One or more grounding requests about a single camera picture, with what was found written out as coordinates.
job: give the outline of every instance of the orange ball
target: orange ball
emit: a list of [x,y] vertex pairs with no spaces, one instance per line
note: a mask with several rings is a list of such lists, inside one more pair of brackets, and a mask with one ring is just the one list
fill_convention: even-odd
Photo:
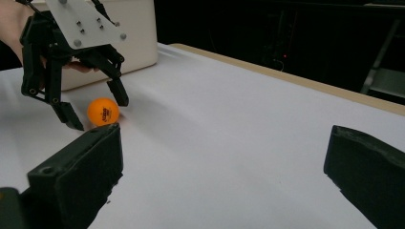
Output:
[[101,97],[89,104],[87,116],[96,126],[115,123],[119,117],[119,107],[114,100]]

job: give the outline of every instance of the white mounting plate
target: white mounting plate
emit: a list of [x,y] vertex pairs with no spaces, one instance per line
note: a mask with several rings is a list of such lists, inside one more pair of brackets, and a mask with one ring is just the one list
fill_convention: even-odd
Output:
[[46,0],[46,3],[74,50],[116,43],[126,38],[125,33],[84,0]]

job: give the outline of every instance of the white table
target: white table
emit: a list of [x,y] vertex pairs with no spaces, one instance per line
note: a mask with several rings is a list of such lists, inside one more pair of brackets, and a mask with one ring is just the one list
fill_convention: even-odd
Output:
[[[124,176],[91,228],[369,229],[323,173],[331,127],[405,151],[403,115],[171,46],[122,81]],[[21,69],[0,72],[0,187],[24,191],[26,173],[82,132],[23,96],[21,82]],[[62,100],[90,130],[87,105],[101,96],[112,97],[103,82]]]

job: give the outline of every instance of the finger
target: finger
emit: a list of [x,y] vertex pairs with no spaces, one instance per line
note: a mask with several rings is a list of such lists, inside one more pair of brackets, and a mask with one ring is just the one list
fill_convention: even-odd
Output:
[[63,68],[65,68],[65,69],[74,69],[74,70],[77,70],[77,71],[79,71],[81,73],[88,73],[91,70],[90,68],[84,66],[83,64],[81,64],[78,61],[69,62]]

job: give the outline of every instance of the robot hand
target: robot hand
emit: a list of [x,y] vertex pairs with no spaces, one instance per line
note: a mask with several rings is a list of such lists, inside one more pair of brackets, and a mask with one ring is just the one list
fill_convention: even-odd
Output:
[[[18,0],[35,11],[28,19],[20,38],[24,47],[21,93],[50,104],[62,123],[81,131],[84,130],[83,125],[72,105],[61,101],[62,67],[73,58],[89,68],[100,69],[111,79],[107,84],[118,106],[128,106],[129,103],[120,80],[124,57],[109,44],[110,41],[124,40],[126,35],[116,35],[115,25],[110,21],[103,5],[98,0],[92,1],[94,8],[82,0],[48,0],[51,10],[39,11],[30,0]],[[84,15],[84,21],[73,18],[80,15]],[[94,23],[98,23],[96,31],[86,32],[81,28],[81,24],[89,20],[89,15],[94,17]],[[72,30],[72,25],[66,23],[70,21],[72,24],[73,20],[76,31]],[[83,34],[80,39],[75,38],[77,33]],[[45,66],[41,56],[47,59]]]

